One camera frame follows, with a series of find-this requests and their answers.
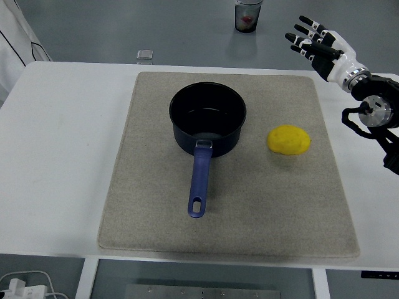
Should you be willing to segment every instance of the glass cup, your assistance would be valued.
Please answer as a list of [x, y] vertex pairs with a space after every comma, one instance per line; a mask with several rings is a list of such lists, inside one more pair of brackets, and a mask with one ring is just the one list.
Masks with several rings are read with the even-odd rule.
[[236, 29], [243, 33], [253, 32], [263, 0], [236, 0]]

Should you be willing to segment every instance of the blue handle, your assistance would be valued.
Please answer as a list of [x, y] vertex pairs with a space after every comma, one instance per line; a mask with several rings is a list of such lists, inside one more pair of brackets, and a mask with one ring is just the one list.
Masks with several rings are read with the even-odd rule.
[[[197, 145], [194, 149], [193, 177], [191, 178], [190, 198], [188, 200], [188, 214], [192, 218], [204, 216], [206, 193], [208, 190], [209, 166], [212, 157], [212, 142], [207, 145]], [[194, 202], [201, 204], [199, 212], [195, 212]]]

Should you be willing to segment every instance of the yellow lemon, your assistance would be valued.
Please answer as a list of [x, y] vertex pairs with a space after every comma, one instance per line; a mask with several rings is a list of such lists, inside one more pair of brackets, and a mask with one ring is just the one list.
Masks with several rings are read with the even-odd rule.
[[297, 126], [282, 125], [270, 131], [267, 146], [275, 153], [303, 154], [309, 149], [310, 137]]

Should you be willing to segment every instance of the saucepan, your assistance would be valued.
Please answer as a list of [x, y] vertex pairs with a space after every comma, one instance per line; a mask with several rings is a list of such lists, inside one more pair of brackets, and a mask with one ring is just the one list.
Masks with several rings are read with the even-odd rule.
[[188, 214], [199, 218], [205, 213], [211, 158], [236, 146], [246, 106], [241, 96], [226, 85], [197, 82], [176, 93], [169, 115], [176, 142], [194, 156]]

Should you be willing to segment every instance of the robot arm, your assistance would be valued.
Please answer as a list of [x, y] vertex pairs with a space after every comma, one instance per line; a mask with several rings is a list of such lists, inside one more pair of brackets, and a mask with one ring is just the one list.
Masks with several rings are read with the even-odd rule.
[[[399, 83], [390, 78], [372, 75], [356, 60], [356, 52], [335, 31], [304, 16], [299, 19], [308, 25], [294, 28], [306, 38], [292, 33], [286, 39], [291, 49], [312, 62], [313, 69], [327, 82], [335, 82], [361, 104], [342, 112], [342, 122], [358, 135], [375, 139], [387, 153], [384, 167], [399, 175], [399, 138], [389, 129], [399, 126]], [[349, 119], [357, 113], [369, 133]]]

